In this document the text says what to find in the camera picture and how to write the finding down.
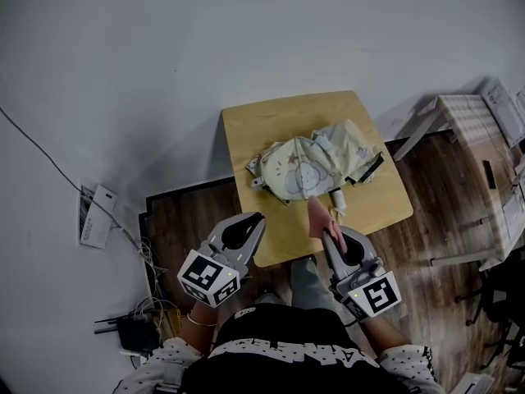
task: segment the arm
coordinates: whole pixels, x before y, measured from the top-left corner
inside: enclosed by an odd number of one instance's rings
[[[196,323],[205,325],[198,325],[188,320],[180,330],[178,337],[203,355],[207,355],[212,345],[218,315],[219,312],[217,309],[199,301],[195,302],[194,308],[191,310],[191,313],[189,313],[189,317]]]
[[[445,394],[434,379],[428,347],[412,345],[382,315],[365,319],[361,328],[386,372],[411,390],[417,387],[424,394]]]
[[[367,318],[360,324],[370,346],[378,356],[391,347],[410,344],[410,340],[397,331],[382,315]]]
[[[153,394],[154,388],[161,383],[179,387],[184,371],[210,351],[217,315],[216,309],[195,302],[189,316],[210,327],[188,320],[177,337],[166,340],[156,349],[144,365],[119,383],[114,394]]]

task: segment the white wall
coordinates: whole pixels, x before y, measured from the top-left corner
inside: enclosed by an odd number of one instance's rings
[[[424,94],[486,74],[525,84],[525,0],[0,0],[0,12],[2,102],[137,204],[231,174],[225,107],[354,89],[389,140]]]
[[[219,113],[354,89],[384,138],[426,94],[525,84],[525,0],[0,0],[0,104],[78,182],[130,211],[231,174]],[[145,291],[116,234],[75,245],[77,195],[0,118],[0,375],[107,392],[130,366],[92,321]],[[25,375],[32,373],[32,378]]]
[[[13,394],[111,392],[133,368],[94,321],[148,294],[142,260],[118,231],[105,252],[77,245],[78,194],[3,117],[0,153],[0,378]]]

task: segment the black t-shirt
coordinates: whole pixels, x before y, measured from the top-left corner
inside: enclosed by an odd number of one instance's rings
[[[192,364],[180,392],[409,392],[350,340],[338,315],[259,304],[233,315],[213,352]]]

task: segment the gray pants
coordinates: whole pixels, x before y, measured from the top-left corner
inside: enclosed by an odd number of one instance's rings
[[[334,311],[331,294],[319,279],[317,267],[310,258],[297,260],[291,264],[290,285],[292,306],[301,309],[324,308]],[[285,302],[273,293],[262,295],[255,303],[285,305]]]

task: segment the folded fabric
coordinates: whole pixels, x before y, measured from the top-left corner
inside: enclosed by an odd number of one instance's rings
[[[339,188],[345,182],[365,182],[382,162],[350,120],[274,143],[247,166],[255,186],[268,187],[279,199],[307,199]]]

